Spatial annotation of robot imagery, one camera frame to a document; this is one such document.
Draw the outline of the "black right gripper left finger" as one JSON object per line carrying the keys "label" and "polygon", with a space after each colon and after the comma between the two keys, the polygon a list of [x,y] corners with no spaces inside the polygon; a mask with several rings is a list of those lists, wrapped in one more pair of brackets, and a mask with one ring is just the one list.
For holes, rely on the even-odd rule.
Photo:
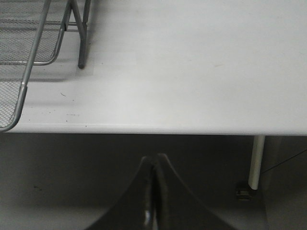
{"label": "black right gripper left finger", "polygon": [[152,230],[155,216],[155,166],[142,157],[137,173],[120,199],[89,230]]}

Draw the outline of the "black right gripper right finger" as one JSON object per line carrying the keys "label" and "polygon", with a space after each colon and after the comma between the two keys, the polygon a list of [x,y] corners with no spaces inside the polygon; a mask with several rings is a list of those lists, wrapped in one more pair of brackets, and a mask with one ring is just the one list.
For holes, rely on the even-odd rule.
{"label": "black right gripper right finger", "polygon": [[155,194],[159,230],[234,229],[201,203],[162,153],[156,157]]}

